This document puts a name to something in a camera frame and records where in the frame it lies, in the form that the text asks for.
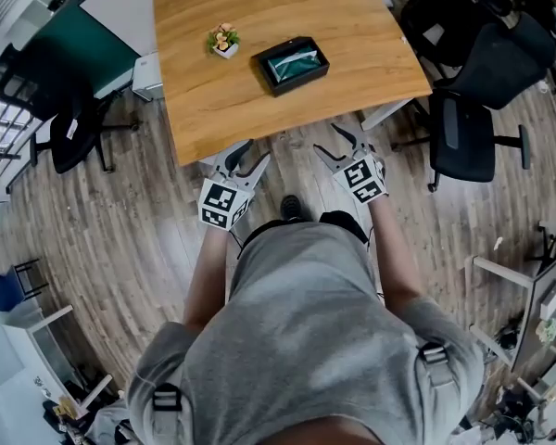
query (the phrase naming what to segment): desk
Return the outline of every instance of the desk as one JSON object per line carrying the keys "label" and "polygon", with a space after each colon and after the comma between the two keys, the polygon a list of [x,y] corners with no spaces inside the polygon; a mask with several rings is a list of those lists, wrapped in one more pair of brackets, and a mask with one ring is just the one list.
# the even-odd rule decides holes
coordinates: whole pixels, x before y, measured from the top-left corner
{"label": "desk", "polygon": [[[550,222],[540,222],[539,225],[548,229],[556,227],[556,223]],[[536,277],[529,277],[481,257],[474,258],[474,265],[511,280],[515,284],[527,289],[527,304],[525,305],[524,317],[521,323],[521,332],[519,333],[517,346],[513,354],[505,351],[500,344],[484,333],[477,325],[473,324],[470,326],[470,331],[487,347],[493,350],[511,368],[511,371],[514,371],[523,366],[534,354],[543,348],[542,343],[537,337],[536,328],[539,323],[540,301],[544,298],[548,289],[551,288],[554,280],[556,280],[556,260],[548,269]],[[550,346],[550,350],[556,354],[556,348]],[[519,382],[532,392],[531,387],[525,384],[524,381]],[[535,391],[532,392],[532,395],[538,396]]]}
{"label": "desk", "polygon": [[[381,0],[154,0],[163,91],[180,165],[247,138],[382,106],[375,125],[430,85]],[[208,32],[239,32],[229,60],[206,51]],[[330,62],[327,76],[273,97],[251,57],[311,36]]]}
{"label": "desk", "polygon": [[[13,349],[17,352],[20,361],[24,364],[25,368],[29,369],[33,375],[35,375],[41,381],[41,388],[47,390],[50,397],[49,399],[53,402],[59,403],[59,398],[66,397],[70,400],[70,403],[74,405],[76,411],[76,417],[80,418],[87,414],[88,406],[92,401],[95,400],[96,396],[105,388],[105,386],[111,381],[111,375],[106,375],[105,378],[92,390],[85,400],[82,402],[77,402],[68,392],[66,387],[61,380],[63,376],[62,372],[65,369],[69,369],[69,372],[64,371],[64,375],[68,376],[67,379],[73,375],[71,367],[65,359],[63,353],[59,349],[56,340],[53,338],[51,332],[47,326],[54,322],[61,316],[72,311],[72,307],[69,305],[62,310],[56,311],[55,313],[36,321],[36,316],[39,311],[33,311],[23,318],[17,320],[17,324],[5,324],[4,330],[8,336]],[[46,354],[42,351],[35,334],[43,333],[44,337],[48,340],[51,339],[55,345],[55,350],[58,352],[57,356],[60,356],[59,365],[50,362]]]}

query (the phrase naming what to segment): black shoe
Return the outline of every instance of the black shoe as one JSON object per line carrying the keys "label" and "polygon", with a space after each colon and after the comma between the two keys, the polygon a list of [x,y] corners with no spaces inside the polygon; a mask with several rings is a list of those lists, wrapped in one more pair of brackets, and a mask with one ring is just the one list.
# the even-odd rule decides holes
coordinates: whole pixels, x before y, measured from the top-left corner
{"label": "black shoe", "polygon": [[305,219],[305,216],[303,215],[303,207],[295,195],[288,195],[287,197],[283,198],[282,203],[280,203],[280,216],[282,217],[283,221],[307,221],[307,219]]}

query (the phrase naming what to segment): wooden floor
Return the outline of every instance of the wooden floor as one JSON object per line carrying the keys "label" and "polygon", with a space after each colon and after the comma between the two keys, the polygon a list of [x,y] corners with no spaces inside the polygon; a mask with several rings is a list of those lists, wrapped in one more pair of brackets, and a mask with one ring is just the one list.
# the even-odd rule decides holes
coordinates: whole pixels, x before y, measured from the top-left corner
{"label": "wooden floor", "polygon": [[[70,348],[85,352],[85,337],[120,387],[158,327],[181,317],[205,230],[196,216],[205,167],[178,168],[162,103],[144,104],[126,94],[111,117],[123,121],[132,111],[142,120],[141,129],[105,140],[115,173],[101,172],[92,153],[86,163],[57,175],[50,155],[43,153],[39,165],[12,185],[12,200],[0,222],[0,273],[12,263],[41,258],[50,283],[42,296],[45,309],[74,307],[77,325],[64,328]],[[337,120],[358,123],[354,114]],[[517,150],[498,147],[494,182],[442,178],[433,195],[426,189],[428,146],[401,154],[389,148],[392,141],[411,137],[411,120],[412,111],[404,109],[367,133],[385,159],[398,219],[429,294],[461,326],[477,323],[493,333],[523,308],[524,293],[488,275],[466,275],[466,261],[477,254],[524,272],[537,268],[525,264],[524,256],[539,245],[537,221],[556,221],[556,101],[534,87],[494,114],[497,134],[517,135],[519,123],[528,128],[530,171],[521,169]],[[315,216],[347,210],[369,231],[368,211],[355,206],[312,150],[314,143],[334,152],[347,148],[328,122],[259,140],[247,154],[245,166],[265,150],[272,160],[255,203],[237,226],[241,239],[276,218],[281,198],[291,193]],[[494,250],[499,237],[502,243]],[[238,253],[231,244],[229,277]],[[83,360],[89,356],[83,354]],[[537,368],[534,363],[525,376]],[[498,385],[513,379],[498,362],[488,366],[487,374],[474,408],[480,416],[494,403]]]}

